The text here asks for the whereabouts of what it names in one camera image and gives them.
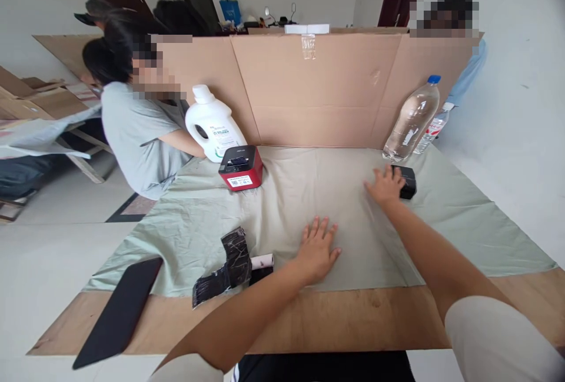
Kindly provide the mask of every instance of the label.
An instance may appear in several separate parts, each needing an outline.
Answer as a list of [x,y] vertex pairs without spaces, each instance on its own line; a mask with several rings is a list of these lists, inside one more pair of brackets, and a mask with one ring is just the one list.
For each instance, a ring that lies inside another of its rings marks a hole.
[[210,125],[209,129],[208,133],[214,137],[218,144],[215,148],[216,156],[222,158],[225,154],[225,150],[238,146],[238,143],[233,139],[227,127]]
[[230,183],[232,188],[238,188],[245,185],[253,185],[253,182],[251,182],[251,178],[249,176],[228,178],[228,182]]
[[441,132],[441,130],[443,129],[443,126],[445,126],[445,123],[432,122],[431,125],[426,130],[426,133],[431,136],[437,136],[437,134]]

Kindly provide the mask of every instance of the floor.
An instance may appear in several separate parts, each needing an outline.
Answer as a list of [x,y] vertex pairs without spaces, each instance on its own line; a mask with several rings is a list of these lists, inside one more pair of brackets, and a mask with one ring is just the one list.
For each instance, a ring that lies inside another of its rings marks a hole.
[[[69,167],[37,193],[15,223],[0,225],[3,382],[143,381],[162,359],[120,356],[72,371],[74,357],[25,356],[136,224],[105,223],[132,191],[106,152],[91,164],[107,175],[104,184]],[[418,382],[463,380],[451,350],[408,355]]]

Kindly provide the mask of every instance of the sage green fabric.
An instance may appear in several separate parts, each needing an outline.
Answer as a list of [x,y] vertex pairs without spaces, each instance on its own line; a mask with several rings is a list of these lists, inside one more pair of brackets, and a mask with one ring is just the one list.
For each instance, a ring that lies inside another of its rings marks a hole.
[[[225,262],[220,238],[241,225],[251,256],[273,253],[275,270],[292,259],[302,230],[318,214],[339,223],[342,254],[323,291],[422,285],[394,228],[363,180],[384,168],[381,151],[260,147],[262,185],[232,192],[218,164],[191,160],[153,210],[92,277],[86,290],[113,290],[133,263],[164,258],[153,293],[191,295],[197,278]],[[416,196],[406,203],[487,276],[556,267],[538,246],[434,147],[412,156]]]

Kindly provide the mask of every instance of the plywood table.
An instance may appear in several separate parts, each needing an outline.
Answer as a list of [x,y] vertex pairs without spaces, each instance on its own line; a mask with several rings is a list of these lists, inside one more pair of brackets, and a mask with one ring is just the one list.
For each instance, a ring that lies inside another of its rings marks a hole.
[[[556,347],[565,346],[565,272],[491,279]],[[111,293],[78,294],[30,355],[76,355]],[[192,310],[191,298],[152,295],[126,354],[166,354],[229,296]],[[257,339],[251,353],[449,348],[425,286],[301,293]]]

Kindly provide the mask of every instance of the white sleeve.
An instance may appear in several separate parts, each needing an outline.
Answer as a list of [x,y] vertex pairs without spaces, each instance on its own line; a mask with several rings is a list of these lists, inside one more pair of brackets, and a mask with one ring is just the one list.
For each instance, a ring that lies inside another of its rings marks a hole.
[[557,382],[565,360],[515,308],[467,297],[446,314],[446,331],[466,382]]
[[169,361],[149,382],[222,382],[224,373],[210,366],[199,354],[188,354]]

